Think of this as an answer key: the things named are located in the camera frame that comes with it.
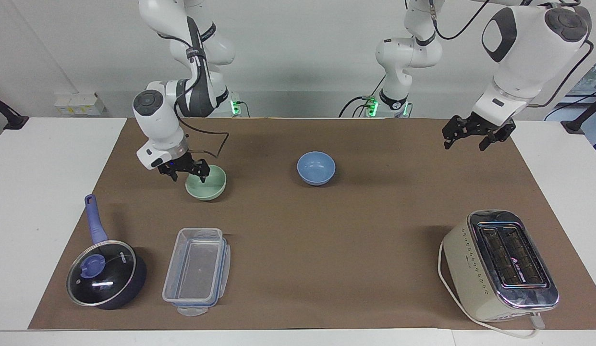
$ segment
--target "white wall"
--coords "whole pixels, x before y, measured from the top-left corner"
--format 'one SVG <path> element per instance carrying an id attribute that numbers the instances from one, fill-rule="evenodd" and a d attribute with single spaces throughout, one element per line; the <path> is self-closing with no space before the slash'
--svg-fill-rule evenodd
<path id="1" fill-rule="evenodd" d="M 596 0 L 583 5 L 592 13 L 596 44 Z M 383 75 L 377 43 L 408 35 L 401 0 L 208 0 L 208 6 L 219 31 L 236 43 L 236 61 L 223 70 L 230 88 L 251 100 L 253 116 L 336 116 L 345 100 L 370 93 Z M 479 6 L 448 0 L 441 31 L 455 33 Z M 500 8 L 488 5 L 462 37 L 443 42 L 438 66 L 414 70 L 414 117 L 470 111 L 496 69 L 480 37 Z M 54 94 L 70 89 L 31 44 L 27 25 L 80 92 L 98 92 L 109 116 L 129 116 L 133 96 L 149 81 L 188 77 L 168 42 L 140 20 L 137 0 L 0 0 L 0 98 L 23 114 L 54 116 Z M 596 52 L 563 92 L 595 61 Z M 557 83 L 537 101 L 548 99 Z M 547 111 L 518 118 L 541 119 Z"/>

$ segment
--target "pot handle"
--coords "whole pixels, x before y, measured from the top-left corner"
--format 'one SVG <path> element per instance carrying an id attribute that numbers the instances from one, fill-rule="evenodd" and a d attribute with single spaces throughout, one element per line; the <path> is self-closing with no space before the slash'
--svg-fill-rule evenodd
<path id="1" fill-rule="evenodd" d="M 91 239 L 93 244 L 107 241 L 108 236 L 105 233 L 102 222 L 99 219 L 99 210 L 97 209 L 97 200 L 95 195 L 88 195 L 85 197 L 86 219 L 89 221 L 89 231 L 91 232 Z"/>

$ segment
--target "bowl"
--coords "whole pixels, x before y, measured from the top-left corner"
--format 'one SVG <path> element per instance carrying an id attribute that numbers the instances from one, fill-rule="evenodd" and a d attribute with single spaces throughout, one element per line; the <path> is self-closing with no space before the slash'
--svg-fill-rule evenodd
<path id="1" fill-rule="evenodd" d="M 334 160 L 321 151 L 311 151 L 298 160 L 298 174 L 309 185 L 320 186 L 329 182 L 335 171 Z"/>
<path id="2" fill-rule="evenodd" d="M 212 164 L 205 182 L 201 182 L 197 175 L 190 174 L 184 182 L 184 188 L 186 188 L 189 195 L 200 201 L 212 201 L 223 193 L 226 183 L 227 175 L 225 171 L 221 167 Z"/>

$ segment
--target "plastic container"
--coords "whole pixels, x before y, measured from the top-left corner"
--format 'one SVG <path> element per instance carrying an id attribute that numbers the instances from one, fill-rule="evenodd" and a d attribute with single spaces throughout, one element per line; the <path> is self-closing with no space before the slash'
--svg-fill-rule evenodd
<path id="1" fill-rule="evenodd" d="M 309 185 L 323 185 L 332 179 L 335 172 L 334 160 L 321 151 L 311 151 L 298 160 L 298 174 Z"/>
<path id="2" fill-rule="evenodd" d="M 184 316 L 202 315 L 223 297 L 230 246 L 217 228 L 184 228 L 174 245 L 162 298 Z"/>
<path id="3" fill-rule="evenodd" d="M 227 175 L 225 171 L 221 167 L 212 164 L 205 182 L 199 180 L 197 175 L 190 174 L 184 182 L 184 188 L 186 188 L 189 195 L 200 201 L 212 201 L 225 191 L 226 183 Z"/>

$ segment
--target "white table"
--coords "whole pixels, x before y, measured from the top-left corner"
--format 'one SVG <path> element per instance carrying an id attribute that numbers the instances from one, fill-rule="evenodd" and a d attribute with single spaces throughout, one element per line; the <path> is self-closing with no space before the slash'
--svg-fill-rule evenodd
<path id="1" fill-rule="evenodd" d="M 26 331 L 124 123 L 32 118 L 0 136 L 0 345 L 596 345 L 596 331 Z M 596 283 L 596 152 L 558 123 L 517 124 L 513 140 Z"/>

